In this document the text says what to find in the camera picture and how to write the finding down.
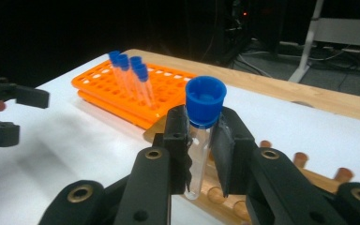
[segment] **test tube rack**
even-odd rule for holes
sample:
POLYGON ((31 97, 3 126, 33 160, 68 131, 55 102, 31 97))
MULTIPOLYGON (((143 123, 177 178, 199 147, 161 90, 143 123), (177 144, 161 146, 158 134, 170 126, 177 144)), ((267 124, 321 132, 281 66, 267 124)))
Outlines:
POLYGON ((75 77, 71 83, 87 102, 148 129, 169 109, 185 104, 186 84, 196 75, 159 65, 146 65, 157 104, 154 109, 126 95, 124 88, 116 82, 115 69, 109 60, 75 77))

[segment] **orange test tube rack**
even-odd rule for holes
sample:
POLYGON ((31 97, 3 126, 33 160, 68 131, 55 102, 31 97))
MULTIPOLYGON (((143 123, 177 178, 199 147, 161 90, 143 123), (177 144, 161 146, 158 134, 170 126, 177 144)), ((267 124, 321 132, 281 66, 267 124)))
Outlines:
POLYGON ((79 89, 78 95, 87 102, 140 128, 148 129, 169 109, 185 104, 186 84, 196 75, 158 65, 146 65, 157 105, 154 109, 126 95, 125 88, 116 82, 117 76, 109 60, 75 77, 71 83, 79 89))

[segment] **table surface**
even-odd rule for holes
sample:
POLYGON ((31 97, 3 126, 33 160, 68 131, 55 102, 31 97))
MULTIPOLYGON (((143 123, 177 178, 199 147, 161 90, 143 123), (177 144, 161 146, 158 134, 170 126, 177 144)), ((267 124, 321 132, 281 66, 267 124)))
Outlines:
MULTIPOLYGON (((139 50, 146 63, 220 78, 224 105, 238 112, 256 141, 269 140, 292 157, 309 155, 307 169, 333 176, 338 167, 360 181, 360 97, 284 82, 139 50), (303 101, 315 109, 291 103, 303 101)), ((144 130, 77 96, 71 80, 108 59, 102 55, 41 85, 46 110, 7 103, 0 121, 21 126, 19 145, 0 148, 0 224, 36 224, 59 191, 81 179, 104 187, 128 175, 149 146, 144 130)), ((221 224, 180 196, 172 197, 172 224, 221 224)))

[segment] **floor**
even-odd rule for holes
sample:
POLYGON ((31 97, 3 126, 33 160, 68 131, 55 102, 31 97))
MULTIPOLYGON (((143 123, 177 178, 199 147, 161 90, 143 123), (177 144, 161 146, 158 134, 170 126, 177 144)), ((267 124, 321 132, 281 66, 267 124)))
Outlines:
MULTIPOLYGON (((229 68, 287 81, 298 68, 303 46, 281 43, 278 54, 267 52, 253 40, 229 68)), ((315 48, 310 69, 300 83, 360 96, 360 49, 315 48)))

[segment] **blue cap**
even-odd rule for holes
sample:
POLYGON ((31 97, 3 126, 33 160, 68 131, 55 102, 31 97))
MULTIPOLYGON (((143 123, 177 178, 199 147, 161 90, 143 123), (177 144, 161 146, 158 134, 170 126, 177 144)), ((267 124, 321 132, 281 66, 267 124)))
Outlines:
POLYGON ((120 53, 121 52, 119 52, 119 51, 112 51, 112 52, 108 53, 108 56, 110 57, 110 61, 111 61, 112 65, 116 68, 119 67, 117 57, 120 53))
POLYGON ((127 71, 129 69, 129 60, 127 54, 119 54, 117 57, 118 65, 123 71, 127 71))
POLYGON ((186 85, 186 109, 189 122, 196 128, 210 128, 220 116, 227 88, 214 77, 200 76, 186 85))
POLYGON ((148 70, 145 64, 136 65, 133 70, 141 82, 148 81, 148 70))
POLYGON ((142 63, 142 58, 140 56, 132 56, 129 58, 129 61, 130 61, 130 65, 134 68, 142 63))

